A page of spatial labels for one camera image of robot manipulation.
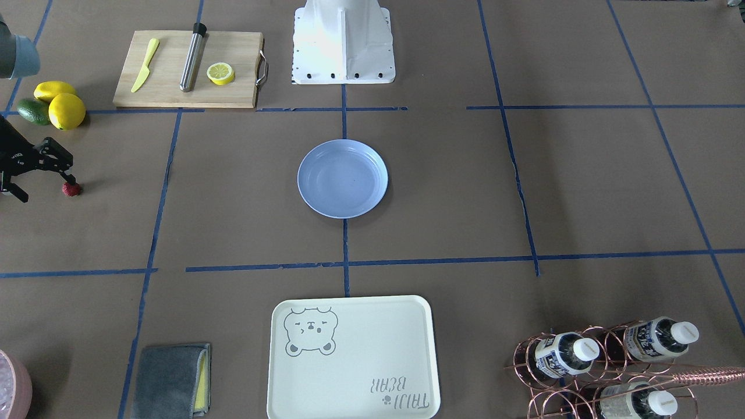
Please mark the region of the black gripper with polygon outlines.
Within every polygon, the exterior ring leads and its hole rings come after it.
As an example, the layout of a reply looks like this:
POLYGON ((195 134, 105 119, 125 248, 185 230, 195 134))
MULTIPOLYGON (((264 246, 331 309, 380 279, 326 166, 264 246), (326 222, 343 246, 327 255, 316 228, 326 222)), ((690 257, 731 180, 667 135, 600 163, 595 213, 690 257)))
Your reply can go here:
POLYGON ((14 196, 22 203, 29 201, 29 194, 12 182, 12 177, 35 170, 55 172, 70 185, 77 185, 72 175, 73 156, 64 146, 50 136, 39 145, 32 145, 5 117, 1 117, 1 172, 2 193, 14 196))

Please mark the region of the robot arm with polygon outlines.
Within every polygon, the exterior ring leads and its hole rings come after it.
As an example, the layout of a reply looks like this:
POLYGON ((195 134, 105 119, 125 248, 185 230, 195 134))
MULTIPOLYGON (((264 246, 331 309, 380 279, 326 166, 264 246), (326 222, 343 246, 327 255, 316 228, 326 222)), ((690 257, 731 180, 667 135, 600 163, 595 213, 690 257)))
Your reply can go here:
MULTIPOLYGON (((2 79, 21 79, 40 71, 39 54, 32 40, 12 33, 4 18, 1 20, 1 53, 2 79)), ((13 183, 12 177, 32 171, 48 171, 64 178, 63 193, 66 196, 78 196, 82 187, 70 172, 72 166, 72 154, 53 138, 46 137, 39 145, 32 145, 5 117, 1 117, 2 194, 26 203, 29 194, 13 183)))

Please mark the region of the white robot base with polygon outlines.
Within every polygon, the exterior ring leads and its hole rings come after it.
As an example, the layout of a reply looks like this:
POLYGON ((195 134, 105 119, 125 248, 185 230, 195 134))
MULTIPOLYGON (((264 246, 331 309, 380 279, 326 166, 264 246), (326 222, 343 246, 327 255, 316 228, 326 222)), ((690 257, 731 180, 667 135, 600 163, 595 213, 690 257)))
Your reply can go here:
POLYGON ((293 24, 291 83, 396 80, 391 14, 378 1, 307 1, 293 24))

